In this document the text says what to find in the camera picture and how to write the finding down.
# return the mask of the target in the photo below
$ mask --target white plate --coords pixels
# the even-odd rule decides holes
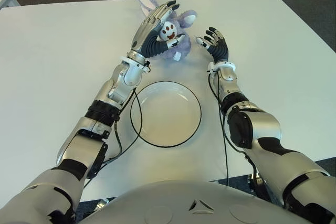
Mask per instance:
[[[140,137],[158,147],[186,142],[201,122],[201,106],[194,93],[176,82],[153,83],[138,94],[142,110]],[[134,98],[131,122],[135,131],[141,124],[139,105]]]

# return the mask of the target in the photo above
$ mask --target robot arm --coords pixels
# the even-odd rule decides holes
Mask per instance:
[[[302,153],[281,146],[277,119],[250,102],[237,85],[223,35],[213,27],[206,33],[212,38],[197,37],[196,42],[214,57],[211,85],[213,90],[219,87],[232,142],[244,149],[284,208],[312,223],[335,221],[336,178]]]
[[[169,15],[179,7],[176,1],[159,6],[142,22],[131,51],[122,58],[102,86],[87,113],[64,142],[57,166],[40,174],[21,193],[0,209],[0,223],[73,223],[86,178],[97,175],[105,158],[112,124],[141,76],[149,72],[146,58],[178,45],[179,34],[168,41],[156,38]]]

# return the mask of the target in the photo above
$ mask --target purple plush rabbit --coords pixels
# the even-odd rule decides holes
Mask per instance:
[[[145,16],[147,16],[150,11],[154,10],[159,6],[156,0],[138,1],[141,3],[141,9]],[[170,15],[159,33],[159,38],[161,40],[169,40],[174,38],[178,34],[185,34],[185,37],[176,47],[173,47],[160,54],[160,57],[179,61],[180,59],[183,59],[187,56],[191,49],[191,43],[190,37],[188,36],[184,28],[191,27],[196,17],[197,12],[195,12],[194,10],[187,10],[179,16],[177,16],[176,11],[174,11]]]

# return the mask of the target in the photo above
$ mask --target black cable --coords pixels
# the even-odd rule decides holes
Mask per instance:
[[[100,167],[100,169],[98,170],[98,172],[100,172],[105,166],[107,166],[108,164],[112,163],[114,160],[116,160],[117,158],[119,158],[122,154],[124,154],[135,142],[136,140],[139,138],[140,136],[140,133],[141,133],[141,130],[142,130],[142,110],[141,110],[141,105],[140,105],[140,101],[139,101],[139,98],[138,98],[138,94],[136,93],[135,89],[133,89],[133,93],[132,95],[130,96],[130,98],[128,99],[128,101],[125,103],[125,105],[123,106],[123,108],[119,111],[119,115],[120,113],[123,111],[123,109],[126,107],[126,105],[129,103],[129,101],[131,100],[132,96],[135,94],[135,98],[138,102],[138,105],[139,105],[139,110],[140,110],[140,130],[139,132],[137,132],[137,136],[136,138],[133,140],[133,142],[122,152],[122,146],[121,146],[121,142],[120,142],[120,139],[119,139],[119,135],[118,135],[118,130],[117,130],[117,122],[115,121],[114,122],[114,133],[115,133],[115,136],[117,138],[117,142],[119,144],[119,154],[115,157],[112,157],[112,158],[109,158],[108,160],[104,161],[102,164],[102,166]],[[91,178],[83,187],[86,188],[88,186],[88,184],[92,181],[93,179]]]
[[[223,133],[223,136],[224,136],[224,147],[225,147],[225,160],[226,160],[226,165],[227,165],[227,158],[226,158],[226,145],[225,145],[225,140],[229,143],[229,145],[238,153],[241,153],[241,154],[244,154],[245,155],[245,159],[250,163],[250,165],[252,166],[253,168],[253,183],[255,184],[255,191],[256,191],[256,195],[259,197],[259,198],[262,198],[262,199],[265,199],[267,197],[265,197],[264,193],[259,190],[258,188],[258,183],[257,183],[257,167],[256,165],[253,163],[253,161],[250,159],[250,157],[247,155],[246,152],[244,151],[240,151],[238,150],[232,143],[231,141],[228,139],[226,133],[225,133],[225,118],[224,118],[224,121],[222,121],[222,117],[221,117],[221,112],[220,112],[220,100],[219,100],[219,76],[218,76],[218,72],[217,72],[217,95],[215,94],[214,90],[212,89],[212,86],[211,86],[211,83],[210,83],[210,74],[208,76],[208,83],[209,83],[209,87],[212,91],[212,94],[214,94],[216,100],[218,101],[218,106],[219,106],[219,119],[220,119],[220,124],[222,126],[222,133]]]
[[[225,166],[226,166],[226,177],[227,177],[226,185],[229,186],[229,168],[228,168],[228,165],[227,165],[226,141],[225,141],[225,134],[224,134],[224,128],[223,128],[224,123],[222,122],[222,113],[220,111],[221,103],[219,101],[219,74],[218,74],[218,72],[217,72],[217,102],[218,102],[219,120],[221,122],[220,126],[222,128],[222,134],[223,134],[223,140],[224,140]]]
[[[142,110],[141,110],[138,94],[136,92],[135,92],[135,98],[136,98],[136,101],[138,102],[139,110],[140,110],[140,130],[139,130],[139,132],[135,131],[137,133],[136,138],[133,140],[133,142],[119,156],[109,158],[108,160],[104,161],[103,164],[110,164],[112,161],[116,160],[118,157],[120,157],[122,154],[124,154],[136,142],[136,140],[140,136],[140,133],[141,133],[141,130],[142,130]],[[119,139],[118,131],[116,131],[116,127],[114,127],[114,128],[115,128],[115,131],[114,131],[115,136],[116,136],[117,139]]]

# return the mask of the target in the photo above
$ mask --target toy face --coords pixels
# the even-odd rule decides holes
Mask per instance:
[[[176,35],[177,35],[176,26],[173,23],[166,21],[163,24],[163,27],[160,31],[160,38],[162,40],[169,40],[169,39],[173,39]]]

